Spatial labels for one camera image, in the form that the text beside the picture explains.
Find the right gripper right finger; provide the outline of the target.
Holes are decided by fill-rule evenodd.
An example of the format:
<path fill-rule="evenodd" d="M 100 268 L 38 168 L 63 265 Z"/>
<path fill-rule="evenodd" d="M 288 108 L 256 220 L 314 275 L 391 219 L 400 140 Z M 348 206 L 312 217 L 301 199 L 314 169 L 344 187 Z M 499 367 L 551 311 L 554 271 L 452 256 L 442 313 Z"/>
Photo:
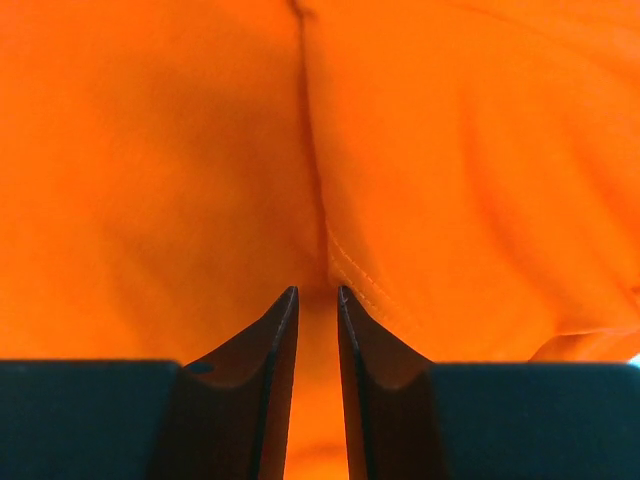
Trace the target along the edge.
<path fill-rule="evenodd" d="M 338 344 L 351 479 L 448 479 L 433 363 L 338 290 Z"/>

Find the orange t-shirt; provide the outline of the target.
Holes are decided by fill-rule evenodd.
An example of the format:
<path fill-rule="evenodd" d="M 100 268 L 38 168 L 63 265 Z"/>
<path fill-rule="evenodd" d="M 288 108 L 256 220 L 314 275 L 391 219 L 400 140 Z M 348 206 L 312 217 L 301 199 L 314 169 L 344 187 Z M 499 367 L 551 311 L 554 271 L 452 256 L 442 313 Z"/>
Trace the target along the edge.
<path fill-rule="evenodd" d="M 288 286 L 285 475 L 348 475 L 336 296 L 436 361 L 639 351 L 635 1 L 5 1 L 1 355 L 193 360 Z"/>

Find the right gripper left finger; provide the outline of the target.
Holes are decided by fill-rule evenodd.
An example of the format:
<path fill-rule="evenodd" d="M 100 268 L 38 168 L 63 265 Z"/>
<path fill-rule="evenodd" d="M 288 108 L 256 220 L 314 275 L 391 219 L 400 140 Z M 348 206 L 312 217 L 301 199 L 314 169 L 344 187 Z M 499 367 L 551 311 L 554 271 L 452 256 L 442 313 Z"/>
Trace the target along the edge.
<path fill-rule="evenodd" d="M 289 287 L 260 319 L 179 369 L 150 478 L 283 478 L 298 319 Z"/>

